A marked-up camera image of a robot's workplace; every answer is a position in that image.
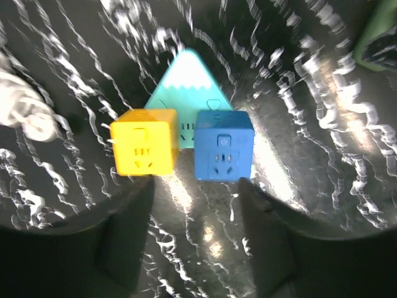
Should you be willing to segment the teal triangular power strip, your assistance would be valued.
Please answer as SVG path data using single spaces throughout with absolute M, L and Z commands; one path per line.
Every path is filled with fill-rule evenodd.
M 145 108 L 177 111 L 181 149 L 194 147 L 194 129 L 200 111 L 233 110 L 205 63 L 192 49 L 176 55 Z

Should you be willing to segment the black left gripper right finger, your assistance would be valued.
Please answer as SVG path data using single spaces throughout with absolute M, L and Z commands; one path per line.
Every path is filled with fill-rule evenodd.
M 395 297 L 396 230 L 353 237 L 242 178 L 239 202 L 257 297 Z

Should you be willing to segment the yellow cube socket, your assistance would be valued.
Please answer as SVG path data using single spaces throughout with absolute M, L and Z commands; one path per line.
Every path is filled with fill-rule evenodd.
M 110 124 L 110 139 L 119 175 L 172 174 L 179 154 L 177 111 L 129 110 Z

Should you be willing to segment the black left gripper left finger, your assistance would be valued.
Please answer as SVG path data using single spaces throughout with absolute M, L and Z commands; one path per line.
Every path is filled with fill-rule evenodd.
M 154 178 L 145 176 L 54 227 L 1 227 L 1 296 L 132 296 L 153 201 Z

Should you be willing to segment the blue cube socket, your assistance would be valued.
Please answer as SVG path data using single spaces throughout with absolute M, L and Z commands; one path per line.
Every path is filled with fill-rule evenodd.
M 200 111 L 194 130 L 197 180 L 235 182 L 251 176 L 254 127 L 245 111 Z

